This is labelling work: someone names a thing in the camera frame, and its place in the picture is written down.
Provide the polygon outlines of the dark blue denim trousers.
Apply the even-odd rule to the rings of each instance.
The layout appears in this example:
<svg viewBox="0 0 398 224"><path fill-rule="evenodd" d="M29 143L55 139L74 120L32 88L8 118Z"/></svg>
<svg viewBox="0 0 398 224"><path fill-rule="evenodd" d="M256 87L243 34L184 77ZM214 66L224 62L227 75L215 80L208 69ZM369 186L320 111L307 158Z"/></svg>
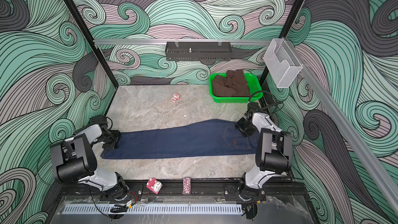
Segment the dark blue denim trousers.
<svg viewBox="0 0 398 224"><path fill-rule="evenodd" d="M105 149L101 158L164 159L200 156L247 155L256 152L259 132L244 136L235 122L212 119L190 125L122 133L117 148Z"/></svg>

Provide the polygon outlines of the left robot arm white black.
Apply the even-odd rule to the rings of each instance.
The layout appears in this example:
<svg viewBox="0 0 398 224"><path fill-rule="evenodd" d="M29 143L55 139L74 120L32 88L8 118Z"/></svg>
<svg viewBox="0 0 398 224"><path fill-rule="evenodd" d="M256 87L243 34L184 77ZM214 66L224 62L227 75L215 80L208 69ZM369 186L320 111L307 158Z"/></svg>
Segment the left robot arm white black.
<svg viewBox="0 0 398 224"><path fill-rule="evenodd" d="M60 184L85 184L94 187L106 197L122 201L129 188L123 177L98 166L93 146L103 144L103 149L116 148L121 132L108 128L108 118L97 115L75 131L68 139L50 146L53 178Z"/></svg>

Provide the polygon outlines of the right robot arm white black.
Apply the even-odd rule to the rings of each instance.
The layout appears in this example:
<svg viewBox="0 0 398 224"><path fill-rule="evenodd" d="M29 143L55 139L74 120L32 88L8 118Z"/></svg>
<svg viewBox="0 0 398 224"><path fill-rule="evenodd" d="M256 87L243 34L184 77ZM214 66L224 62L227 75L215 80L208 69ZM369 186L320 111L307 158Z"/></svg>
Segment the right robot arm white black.
<svg viewBox="0 0 398 224"><path fill-rule="evenodd" d="M253 200L258 195L264 196L263 186L272 177L281 177L291 169L292 136L284 132L272 120L271 116L279 110L283 102L277 100L267 106L260 106L252 98L266 91L256 91L248 99L247 111L235 127L249 138L258 132L256 165L242 176L238 192L243 201Z"/></svg>

